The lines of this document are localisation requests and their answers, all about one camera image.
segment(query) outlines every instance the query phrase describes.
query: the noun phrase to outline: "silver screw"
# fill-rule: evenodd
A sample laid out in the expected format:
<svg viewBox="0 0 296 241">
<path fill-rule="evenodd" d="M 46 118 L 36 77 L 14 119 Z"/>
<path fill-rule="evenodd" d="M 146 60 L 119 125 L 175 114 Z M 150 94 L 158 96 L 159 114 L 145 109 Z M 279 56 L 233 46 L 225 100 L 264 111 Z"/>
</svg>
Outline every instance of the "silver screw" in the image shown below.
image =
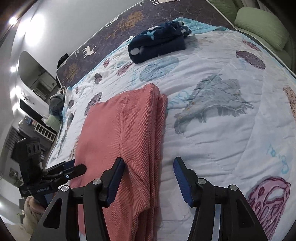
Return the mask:
<svg viewBox="0 0 296 241">
<path fill-rule="evenodd" d="M 237 186 L 235 186 L 235 185 L 230 185 L 230 189 L 232 190 L 232 191 L 236 191 L 237 190 Z"/>
<path fill-rule="evenodd" d="M 61 190 L 62 190 L 62 192 L 66 192 L 66 191 L 69 190 L 69 187 L 68 187 L 68 186 L 63 186 L 63 187 L 61 188 Z"/>
<path fill-rule="evenodd" d="M 197 182 L 198 182 L 199 184 L 205 184 L 205 183 L 206 183 L 206 180 L 203 179 L 203 178 L 199 178 L 199 179 L 197 180 Z"/>
<path fill-rule="evenodd" d="M 93 184 L 94 185 L 98 185 L 98 184 L 100 184 L 101 183 L 101 180 L 100 179 L 95 179 L 95 180 L 93 180 Z"/>
</svg>

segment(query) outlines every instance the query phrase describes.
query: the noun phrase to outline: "white rack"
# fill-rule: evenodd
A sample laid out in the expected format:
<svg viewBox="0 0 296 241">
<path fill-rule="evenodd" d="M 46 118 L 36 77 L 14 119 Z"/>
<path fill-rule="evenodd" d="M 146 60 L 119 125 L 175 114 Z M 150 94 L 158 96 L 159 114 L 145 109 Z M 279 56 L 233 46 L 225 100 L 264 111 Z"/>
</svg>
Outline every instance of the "white rack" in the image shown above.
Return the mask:
<svg viewBox="0 0 296 241">
<path fill-rule="evenodd" d="M 49 129 L 45 128 L 44 126 L 37 123 L 34 129 L 39 135 L 43 136 L 45 139 L 49 140 L 50 142 L 54 142 L 56 134 L 50 131 Z"/>
</svg>

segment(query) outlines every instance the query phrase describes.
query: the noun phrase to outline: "folded pink blanket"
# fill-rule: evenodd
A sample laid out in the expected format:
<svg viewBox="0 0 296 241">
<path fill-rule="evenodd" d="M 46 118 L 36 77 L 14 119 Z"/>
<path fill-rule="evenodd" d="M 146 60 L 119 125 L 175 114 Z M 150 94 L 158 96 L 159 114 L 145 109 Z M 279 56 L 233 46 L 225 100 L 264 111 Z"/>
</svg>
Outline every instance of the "folded pink blanket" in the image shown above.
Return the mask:
<svg viewBox="0 0 296 241">
<path fill-rule="evenodd" d="M 111 241 L 151 241 L 158 204 L 158 165 L 167 99 L 154 84 L 121 93 L 90 108 L 79 137 L 75 165 L 86 173 L 71 182 L 85 186 L 122 157 L 126 170 L 104 216 Z M 83 208 L 79 230 L 85 234 Z"/>
</svg>

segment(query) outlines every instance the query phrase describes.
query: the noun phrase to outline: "dark blue blanket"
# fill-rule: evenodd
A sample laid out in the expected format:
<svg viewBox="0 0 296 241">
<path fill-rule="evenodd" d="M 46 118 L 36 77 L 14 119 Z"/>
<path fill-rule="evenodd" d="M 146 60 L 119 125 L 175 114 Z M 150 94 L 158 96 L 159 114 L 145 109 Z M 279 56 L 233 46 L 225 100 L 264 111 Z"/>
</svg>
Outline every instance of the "dark blue blanket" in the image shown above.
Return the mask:
<svg viewBox="0 0 296 241">
<path fill-rule="evenodd" d="M 140 33 L 128 45 L 128 54 L 135 63 L 143 63 L 160 55 L 186 49 L 184 38 L 191 30 L 179 21 L 163 23 Z"/>
</svg>

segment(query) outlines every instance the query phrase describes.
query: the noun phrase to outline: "dark patterned mattress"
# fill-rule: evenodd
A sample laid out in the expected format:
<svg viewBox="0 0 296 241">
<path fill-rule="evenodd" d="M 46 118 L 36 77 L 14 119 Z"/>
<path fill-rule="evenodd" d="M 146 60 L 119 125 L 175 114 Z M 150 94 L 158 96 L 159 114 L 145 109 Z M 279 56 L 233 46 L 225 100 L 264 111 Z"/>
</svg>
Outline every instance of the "dark patterned mattress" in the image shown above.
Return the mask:
<svg viewBox="0 0 296 241">
<path fill-rule="evenodd" d="M 117 20 L 103 27 L 72 53 L 57 70 L 61 84 L 66 87 L 74 86 L 130 36 L 177 17 L 233 29 L 206 0 L 169 1 L 156 5 L 155 2 L 144 0 L 123 12 Z"/>
</svg>

